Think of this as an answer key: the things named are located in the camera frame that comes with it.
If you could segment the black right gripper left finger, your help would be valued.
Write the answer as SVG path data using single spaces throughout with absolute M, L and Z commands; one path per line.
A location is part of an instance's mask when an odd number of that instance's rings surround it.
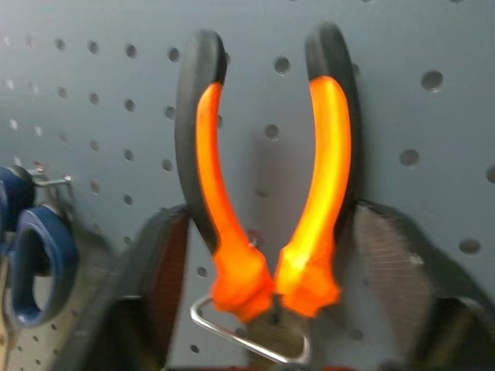
M 191 217 L 163 208 L 141 228 L 81 312 L 74 370 L 161 370 L 183 292 Z

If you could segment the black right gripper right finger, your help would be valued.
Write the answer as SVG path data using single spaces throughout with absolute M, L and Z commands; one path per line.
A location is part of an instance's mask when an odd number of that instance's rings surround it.
M 386 349 L 345 352 L 355 370 L 492 370 L 494 296 L 407 214 L 359 199 L 351 240 Z

